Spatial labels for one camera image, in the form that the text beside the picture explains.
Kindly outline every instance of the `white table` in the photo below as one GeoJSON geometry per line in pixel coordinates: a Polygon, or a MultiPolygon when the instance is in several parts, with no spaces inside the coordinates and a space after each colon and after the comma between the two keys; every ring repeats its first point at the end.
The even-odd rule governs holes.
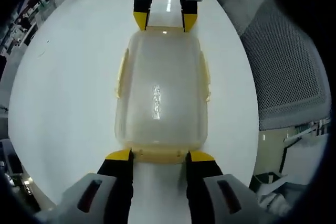
{"type": "MultiPolygon", "coordinates": [[[[235,29],[216,0],[193,29],[208,61],[211,100],[204,151],[248,185],[258,144],[257,97],[235,29]]],[[[55,203],[105,156],[114,136],[114,88],[138,27],[132,0],[65,0],[30,43],[9,106],[9,135],[37,186],[55,203]]],[[[190,223],[180,165],[136,164],[129,223],[190,223]]]]}

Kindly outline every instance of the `chair backrest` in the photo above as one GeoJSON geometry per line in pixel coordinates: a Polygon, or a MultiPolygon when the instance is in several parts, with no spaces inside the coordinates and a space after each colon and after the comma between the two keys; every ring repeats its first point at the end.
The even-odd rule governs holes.
{"type": "Polygon", "coordinates": [[[325,118],[331,95],[319,53],[275,0],[218,0],[245,48],[253,73],[260,130],[325,118]]]}

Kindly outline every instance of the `plastic lid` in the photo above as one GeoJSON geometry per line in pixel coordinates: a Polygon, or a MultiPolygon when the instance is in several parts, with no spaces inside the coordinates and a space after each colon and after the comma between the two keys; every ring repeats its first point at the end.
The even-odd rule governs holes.
{"type": "Polygon", "coordinates": [[[179,30],[137,32],[119,73],[117,139],[161,157],[200,148],[207,137],[208,84],[196,37],[179,30]]]}

